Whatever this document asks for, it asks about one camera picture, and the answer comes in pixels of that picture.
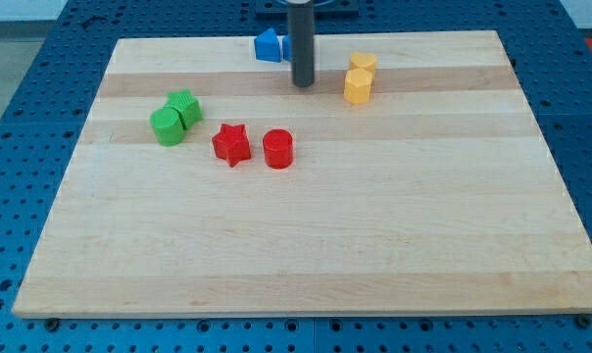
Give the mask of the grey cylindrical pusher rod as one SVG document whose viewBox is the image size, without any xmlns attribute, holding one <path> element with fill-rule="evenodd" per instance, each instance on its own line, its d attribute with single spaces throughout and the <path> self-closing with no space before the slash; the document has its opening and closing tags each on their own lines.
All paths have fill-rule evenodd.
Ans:
<svg viewBox="0 0 592 353">
<path fill-rule="evenodd" d="M 292 82 L 306 88 L 315 81 L 314 1 L 287 0 L 286 3 Z"/>
</svg>

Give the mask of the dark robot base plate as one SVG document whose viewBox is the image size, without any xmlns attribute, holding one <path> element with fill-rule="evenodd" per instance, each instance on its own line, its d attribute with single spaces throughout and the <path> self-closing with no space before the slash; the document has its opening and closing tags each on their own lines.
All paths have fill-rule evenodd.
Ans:
<svg viewBox="0 0 592 353">
<path fill-rule="evenodd" d="M 288 2 L 286 0 L 253 0 L 256 18 L 285 18 Z M 316 15 L 358 15 L 361 0 L 314 0 Z"/>
</svg>

